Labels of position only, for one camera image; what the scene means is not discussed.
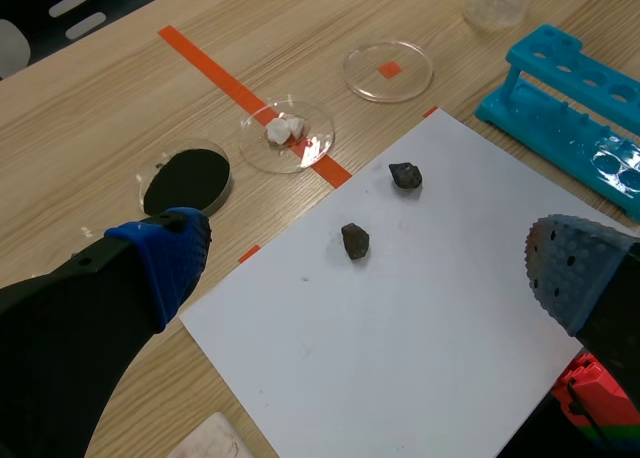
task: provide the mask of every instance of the small orange square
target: small orange square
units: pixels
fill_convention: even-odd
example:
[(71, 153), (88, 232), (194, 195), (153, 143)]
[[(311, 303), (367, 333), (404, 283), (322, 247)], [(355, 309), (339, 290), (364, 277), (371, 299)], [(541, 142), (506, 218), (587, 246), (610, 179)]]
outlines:
[(400, 73), (402, 71), (402, 68), (400, 68), (400, 65), (398, 65), (395, 61), (390, 61), (389, 63), (385, 63), (380, 68), (378, 68), (378, 71), (382, 76), (390, 79)]

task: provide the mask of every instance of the black chair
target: black chair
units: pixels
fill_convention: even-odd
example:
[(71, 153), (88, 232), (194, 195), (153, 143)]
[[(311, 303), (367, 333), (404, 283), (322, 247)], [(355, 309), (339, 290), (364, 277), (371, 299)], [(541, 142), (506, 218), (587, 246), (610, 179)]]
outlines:
[(83, 20), (92, 17), (96, 21), (95, 26), (81, 36), (89, 31), (96, 31), (153, 0), (86, 0), (60, 16), (53, 17), (50, 10), (61, 1), (63, 0), (0, 0), (0, 20), (12, 23), (29, 43), (28, 64), (41, 60), (79, 38), (70, 38), (68, 30)]

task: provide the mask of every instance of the black disc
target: black disc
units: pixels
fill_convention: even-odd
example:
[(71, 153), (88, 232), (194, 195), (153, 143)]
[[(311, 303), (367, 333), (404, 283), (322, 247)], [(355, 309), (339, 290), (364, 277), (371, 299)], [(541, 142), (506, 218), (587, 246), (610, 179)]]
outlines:
[(159, 165), (144, 194), (144, 212), (155, 215), (184, 206), (206, 213), (225, 192), (229, 180), (230, 166), (225, 157), (206, 149), (181, 151)]

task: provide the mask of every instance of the test tube rack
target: test tube rack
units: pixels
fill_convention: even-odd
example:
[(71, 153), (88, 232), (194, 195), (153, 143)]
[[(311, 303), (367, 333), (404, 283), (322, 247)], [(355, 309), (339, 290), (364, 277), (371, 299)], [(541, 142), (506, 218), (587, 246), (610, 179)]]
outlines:
[(640, 83), (588, 57), (582, 42), (542, 25), (509, 50), (511, 64), (476, 116), (501, 128), (640, 221), (640, 148), (520, 76), (526, 72), (640, 135)]

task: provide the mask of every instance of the wooden table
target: wooden table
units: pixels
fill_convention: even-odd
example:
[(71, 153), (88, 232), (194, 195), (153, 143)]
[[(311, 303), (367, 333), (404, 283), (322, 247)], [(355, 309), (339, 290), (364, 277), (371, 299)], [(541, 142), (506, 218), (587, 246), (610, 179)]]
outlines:
[[(0, 285), (66, 258), (82, 227), (101, 231), (141, 218), (134, 175), (189, 138), (221, 145), (235, 178), (229, 202), (212, 219), (207, 271), (192, 300), (251, 246), (267, 243), (331, 192), (311, 170), (269, 175), (243, 161), (235, 143), (243, 111), (158, 37), (166, 25), (258, 96), (291, 93), (322, 103), (337, 130), (331, 154), (352, 173), (438, 105), (629, 224), (619, 209), (478, 122), (473, 111), (504, 78), (509, 46), (545, 22), (581, 37), (597, 60), (640, 78), (638, 1), (534, 0), (521, 25), (487, 33), (462, 19), (462, 0), (158, 0), (0, 83)], [(397, 105), (356, 97), (341, 76), (348, 51), (387, 37), (422, 45), (435, 64), (430, 88)], [(125, 374), (87, 456), (163, 457), (215, 411), (256, 457), (275, 456), (174, 320)]]

